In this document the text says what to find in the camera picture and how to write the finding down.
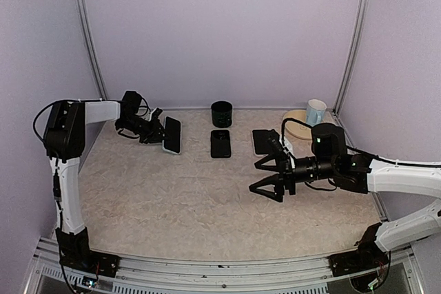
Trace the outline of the light blue mug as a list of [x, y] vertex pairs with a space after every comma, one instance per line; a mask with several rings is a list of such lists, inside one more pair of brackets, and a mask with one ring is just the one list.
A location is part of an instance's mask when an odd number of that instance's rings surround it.
[[306, 108], [306, 123], [310, 126], [318, 125], [322, 122], [327, 105], [325, 102], [318, 99], [311, 99], [307, 102]]

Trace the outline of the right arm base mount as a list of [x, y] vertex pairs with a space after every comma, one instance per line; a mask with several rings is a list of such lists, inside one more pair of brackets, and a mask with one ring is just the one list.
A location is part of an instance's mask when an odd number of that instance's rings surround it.
[[359, 273], [389, 263], [389, 254], [375, 253], [372, 251], [348, 251], [337, 253], [328, 257], [332, 275], [340, 277], [352, 273]]

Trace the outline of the dark green cup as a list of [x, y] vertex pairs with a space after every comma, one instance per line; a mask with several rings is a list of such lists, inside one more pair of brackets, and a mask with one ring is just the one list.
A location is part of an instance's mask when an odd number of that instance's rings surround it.
[[233, 105], [227, 101], [216, 101], [211, 105], [212, 123], [218, 128], [232, 125]]

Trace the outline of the aluminium frame post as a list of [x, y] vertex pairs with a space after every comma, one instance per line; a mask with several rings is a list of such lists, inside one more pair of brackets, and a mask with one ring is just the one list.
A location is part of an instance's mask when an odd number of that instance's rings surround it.
[[88, 18], [86, 1], [85, 0], [75, 0], [75, 1], [79, 13], [79, 21], [83, 34], [83, 40], [85, 43], [88, 59], [90, 62], [90, 67], [92, 70], [92, 78], [96, 85], [99, 97], [102, 98], [103, 100], [108, 100], [109, 96], [108, 96], [107, 88], [105, 86], [105, 81], [101, 73], [101, 68], [99, 65], [99, 60], [96, 54], [96, 48], [92, 37], [92, 31]]
[[353, 75], [353, 69], [356, 64], [358, 49], [360, 47], [362, 32], [365, 24], [365, 16], [368, 9], [369, 0], [359, 0], [356, 13], [355, 25], [353, 28], [351, 43], [349, 46], [349, 53], [345, 63], [345, 70], [341, 80], [338, 94], [333, 107], [333, 113], [336, 117], [340, 116], [343, 109], [344, 101], [349, 91], [349, 85], [351, 77]]

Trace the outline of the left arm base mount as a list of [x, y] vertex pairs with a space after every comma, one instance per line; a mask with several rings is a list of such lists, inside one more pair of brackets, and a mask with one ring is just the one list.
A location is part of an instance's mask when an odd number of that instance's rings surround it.
[[115, 278], [119, 269], [120, 257], [114, 254], [91, 251], [89, 259], [82, 262], [77, 258], [61, 254], [60, 264], [78, 271], [98, 276]]

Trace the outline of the right aluminium frame post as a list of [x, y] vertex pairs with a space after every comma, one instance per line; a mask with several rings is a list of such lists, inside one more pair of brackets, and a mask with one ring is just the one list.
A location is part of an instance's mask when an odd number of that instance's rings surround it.
[[353, 75], [353, 69], [356, 64], [358, 49], [360, 47], [362, 32], [365, 24], [365, 16], [368, 9], [369, 0], [359, 0], [356, 13], [355, 25], [353, 28], [351, 43], [349, 46], [349, 53], [345, 63], [345, 70], [341, 80], [338, 94], [333, 107], [333, 113], [336, 117], [340, 116], [343, 109], [344, 101], [349, 91], [349, 85], [351, 77]]

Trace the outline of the left aluminium frame post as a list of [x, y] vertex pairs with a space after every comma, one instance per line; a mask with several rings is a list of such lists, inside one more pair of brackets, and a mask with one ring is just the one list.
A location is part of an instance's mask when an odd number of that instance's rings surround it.
[[79, 21], [83, 34], [83, 40], [85, 43], [88, 59], [90, 62], [90, 67], [92, 70], [92, 78], [96, 85], [99, 97], [102, 98], [103, 100], [108, 100], [109, 96], [108, 96], [107, 88], [105, 86], [105, 81], [101, 73], [101, 68], [99, 65], [99, 60], [96, 54], [96, 48], [92, 37], [92, 31], [88, 18], [86, 1], [85, 0], [75, 0], [75, 1], [79, 13]]

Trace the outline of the black phone case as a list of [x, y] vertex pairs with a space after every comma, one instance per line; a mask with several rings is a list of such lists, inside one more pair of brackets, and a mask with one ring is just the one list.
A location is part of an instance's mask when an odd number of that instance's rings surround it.
[[212, 158], [230, 158], [232, 155], [230, 132], [216, 129], [210, 135], [210, 156]]

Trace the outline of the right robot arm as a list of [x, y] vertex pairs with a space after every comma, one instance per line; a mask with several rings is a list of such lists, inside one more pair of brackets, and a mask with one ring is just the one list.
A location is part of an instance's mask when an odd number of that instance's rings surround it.
[[430, 196], [427, 207], [392, 222], [371, 225], [353, 252], [352, 262], [367, 269], [380, 253], [440, 232], [440, 164], [401, 162], [348, 147], [343, 128], [321, 123], [311, 128], [311, 157], [294, 157], [284, 135], [269, 132], [272, 153], [255, 167], [271, 171], [249, 186], [252, 193], [282, 202], [285, 193], [294, 195], [296, 184], [327, 180], [338, 189], [353, 193], [398, 192]]

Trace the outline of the beige round plate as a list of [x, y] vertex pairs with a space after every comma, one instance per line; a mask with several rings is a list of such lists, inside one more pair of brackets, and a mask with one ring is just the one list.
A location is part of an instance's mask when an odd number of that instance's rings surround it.
[[[300, 122], [306, 123], [306, 110], [305, 109], [293, 109], [286, 112], [283, 119], [293, 118], [299, 120]], [[311, 130], [300, 123], [287, 121], [285, 123], [285, 132], [291, 134], [292, 136], [302, 139], [311, 140]]]

